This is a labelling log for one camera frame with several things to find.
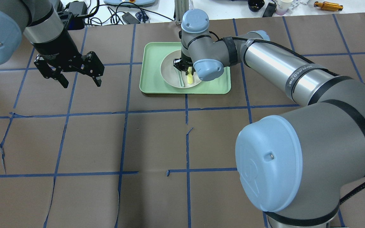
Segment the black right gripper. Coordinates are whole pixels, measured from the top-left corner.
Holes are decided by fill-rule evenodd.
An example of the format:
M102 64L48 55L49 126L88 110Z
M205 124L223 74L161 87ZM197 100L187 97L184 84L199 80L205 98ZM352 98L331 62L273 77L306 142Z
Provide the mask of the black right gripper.
M173 66L178 71L193 72L193 62L191 58L175 58L173 60Z

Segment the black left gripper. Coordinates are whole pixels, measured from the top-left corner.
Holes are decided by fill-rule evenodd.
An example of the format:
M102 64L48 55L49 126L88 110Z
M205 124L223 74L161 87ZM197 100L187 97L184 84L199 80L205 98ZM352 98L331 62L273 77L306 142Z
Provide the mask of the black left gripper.
M53 78L68 88L69 82L61 71L77 71L92 77L97 87L101 87L105 67L95 52L81 54L67 30L49 42L34 43L34 47L40 57L34 64L43 77Z

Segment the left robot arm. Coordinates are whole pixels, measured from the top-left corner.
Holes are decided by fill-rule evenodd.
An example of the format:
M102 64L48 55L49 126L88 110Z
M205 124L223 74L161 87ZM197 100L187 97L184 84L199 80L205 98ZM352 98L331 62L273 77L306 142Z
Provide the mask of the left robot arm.
M85 18L57 12L49 0L0 0L0 65L11 58L25 36L39 53L34 64L44 78L67 88L63 72L79 72L100 87L102 62L93 51L82 55L68 33L68 29L82 29Z

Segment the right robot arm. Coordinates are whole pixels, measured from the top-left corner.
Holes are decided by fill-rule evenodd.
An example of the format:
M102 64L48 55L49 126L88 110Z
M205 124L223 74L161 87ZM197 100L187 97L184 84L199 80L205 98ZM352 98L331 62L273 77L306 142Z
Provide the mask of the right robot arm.
M341 188L365 177L365 84L274 43L265 31L213 41L209 18L189 9L181 21L177 72L210 82L239 63L298 105L240 130L235 161L249 201L270 228L327 228Z

